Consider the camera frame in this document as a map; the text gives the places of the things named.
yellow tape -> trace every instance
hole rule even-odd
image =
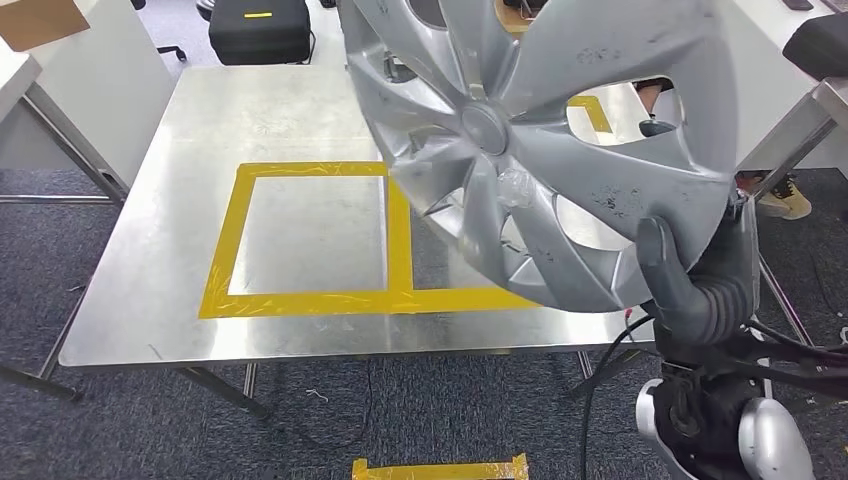
[[[353,462],[353,480],[529,480],[527,457],[522,453],[512,463],[461,463],[368,468],[368,461]]]
[[[568,101],[568,106],[585,108],[586,113],[589,114],[589,120],[592,122],[592,128],[596,132],[612,133],[612,127],[598,97],[588,95],[572,97]]]
[[[472,312],[538,305],[498,287],[415,290],[409,203],[386,182],[387,289],[230,295],[250,198],[259,177],[386,176],[380,162],[247,163],[236,172],[199,318]]]
[[[391,179],[386,181],[386,258],[389,291],[407,294],[413,290],[412,225],[409,203]]]

black bag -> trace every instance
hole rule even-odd
[[[848,77],[848,13],[807,20],[786,43],[783,56],[816,80]]]
[[[224,65],[307,62],[310,35],[304,0],[217,0],[209,22],[209,42]]]

office chair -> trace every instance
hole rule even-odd
[[[197,0],[197,13],[207,22],[212,20],[212,10],[215,9],[215,0]]]
[[[130,1],[132,2],[133,7],[136,10],[141,10],[142,8],[144,8],[147,5],[147,0],[130,0]],[[188,57],[186,56],[183,49],[180,48],[178,45],[169,45],[167,47],[156,47],[156,51],[159,52],[159,53],[174,52],[177,55],[177,60],[179,60],[181,62],[185,62],[188,59]]]

hubcap center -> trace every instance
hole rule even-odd
[[[485,105],[465,107],[462,127],[484,152],[500,155],[506,151],[506,127],[491,108]]]

cardboard box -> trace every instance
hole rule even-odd
[[[0,0],[0,37],[16,52],[88,28],[74,0]]]

